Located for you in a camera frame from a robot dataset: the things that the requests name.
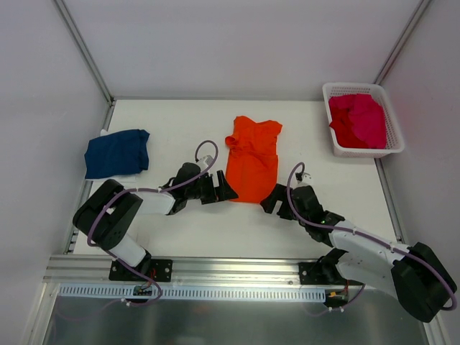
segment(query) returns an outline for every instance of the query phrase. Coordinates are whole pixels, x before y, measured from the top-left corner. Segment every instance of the red cloth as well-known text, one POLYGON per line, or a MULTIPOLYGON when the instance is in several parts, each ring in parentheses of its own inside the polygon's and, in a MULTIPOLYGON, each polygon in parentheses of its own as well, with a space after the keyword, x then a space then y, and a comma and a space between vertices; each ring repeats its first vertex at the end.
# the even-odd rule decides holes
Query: red cloth
POLYGON ((276 121, 254 122, 238 116, 234 133, 225 138, 230 149, 226 179, 238 193, 232 201, 260 203, 277 182, 277 136, 282 125, 276 121))
POLYGON ((329 99, 337 142, 342 147, 384 149, 387 128, 383 108, 367 94, 343 95, 329 99))

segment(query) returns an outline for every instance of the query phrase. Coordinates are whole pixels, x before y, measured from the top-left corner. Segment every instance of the orange t-shirt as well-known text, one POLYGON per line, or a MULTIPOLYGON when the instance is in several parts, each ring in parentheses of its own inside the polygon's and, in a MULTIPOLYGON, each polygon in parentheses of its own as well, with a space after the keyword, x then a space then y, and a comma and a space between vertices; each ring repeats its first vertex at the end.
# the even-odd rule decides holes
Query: orange t-shirt
POLYGON ((260 203, 277 182, 276 141, 282 125, 245 116, 238 116, 234 125, 234 133, 225 138, 230 149, 226 179, 239 196, 232 201, 260 203))

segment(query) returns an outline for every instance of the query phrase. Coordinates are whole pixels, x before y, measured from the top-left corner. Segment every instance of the folded blue cloth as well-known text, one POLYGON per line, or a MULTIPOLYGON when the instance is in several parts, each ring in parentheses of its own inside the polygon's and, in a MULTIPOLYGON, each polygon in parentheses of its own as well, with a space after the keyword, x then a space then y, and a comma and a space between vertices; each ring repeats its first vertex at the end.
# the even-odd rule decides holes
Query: folded blue cloth
POLYGON ((110 178, 147 170, 149 136, 143 129, 130 129, 90 140, 85 153, 85 178, 110 178))

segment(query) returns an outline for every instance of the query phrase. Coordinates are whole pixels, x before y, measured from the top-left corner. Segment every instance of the plastic basket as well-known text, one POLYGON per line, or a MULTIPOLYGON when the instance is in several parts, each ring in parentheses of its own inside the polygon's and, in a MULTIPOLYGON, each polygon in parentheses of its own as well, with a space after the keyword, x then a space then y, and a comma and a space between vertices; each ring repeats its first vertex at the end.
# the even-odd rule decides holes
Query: plastic basket
POLYGON ((389 153, 398 153, 404 150, 404 140, 397 124, 395 111, 382 86, 366 83, 326 83, 323 86, 324 103, 328 114, 329 124, 332 122, 329 99, 332 96, 350 95, 356 93, 370 94, 372 98, 383 108, 385 112, 385 124, 387 126, 387 146, 384 149, 351 149, 342 147, 337 142, 335 131, 330 128, 333 153, 339 157, 370 157, 381 158, 389 153))

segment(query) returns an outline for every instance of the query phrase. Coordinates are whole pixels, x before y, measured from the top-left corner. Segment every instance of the white table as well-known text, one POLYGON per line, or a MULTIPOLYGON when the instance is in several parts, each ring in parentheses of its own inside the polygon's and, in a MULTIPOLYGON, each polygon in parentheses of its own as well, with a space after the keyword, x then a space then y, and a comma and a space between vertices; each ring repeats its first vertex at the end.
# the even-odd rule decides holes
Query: white table
MULTIPOLYGON (((196 146, 205 139, 214 140, 220 152, 211 172, 225 172, 228 149, 224 139, 233 132, 238 115, 283 125, 277 143, 278 183, 286 184, 293 166, 304 161, 325 209, 395 240, 374 160, 332 155, 323 102, 117 101, 110 132, 146 129, 151 134, 147 143, 149 170, 126 187, 163 185, 184 162, 193 162, 196 146)), ((205 145, 200 154, 213 155, 213 147, 205 145)), ((94 183, 92 191, 98 186, 100 183, 94 183)), ((247 203, 202 206, 200 201, 189 201, 174 216, 137 215, 129 233, 154 256, 314 259, 330 250, 313 241, 296 222, 247 203)), ((102 254, 86 245, 82 233, 74 253, 102 254)))

